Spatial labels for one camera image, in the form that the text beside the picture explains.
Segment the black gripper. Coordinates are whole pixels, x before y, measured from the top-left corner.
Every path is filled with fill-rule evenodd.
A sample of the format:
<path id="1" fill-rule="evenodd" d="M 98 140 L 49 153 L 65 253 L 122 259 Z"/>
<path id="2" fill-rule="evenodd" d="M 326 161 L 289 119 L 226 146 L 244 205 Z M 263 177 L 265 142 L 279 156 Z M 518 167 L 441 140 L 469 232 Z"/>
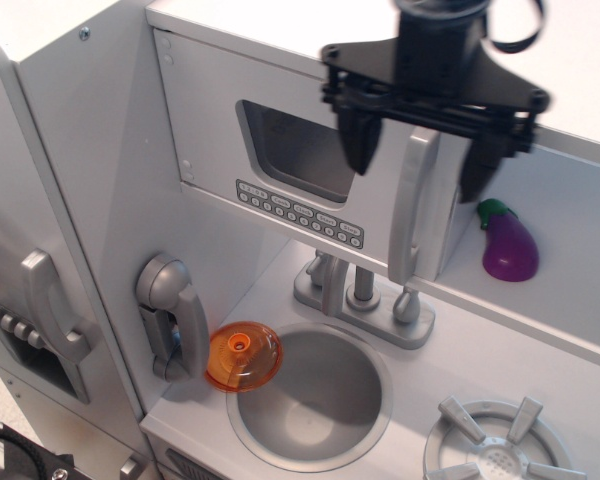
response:
<path id="1" fill-rule="evenodd" d="M 321 52 L 328 68 L 323 100 L 337 116 L 347 163 L 366 174 L 385 119 L 470 138 L 459 202 L 475 202 L 508 150 L 530 148 L 536 118 L 550 101 L 545 90 L 498 65 L 485 47 L 516 54 L 538 36 L 492 41 L 486 1 L 396 6 L 396 37 L 329 44 Z"/>

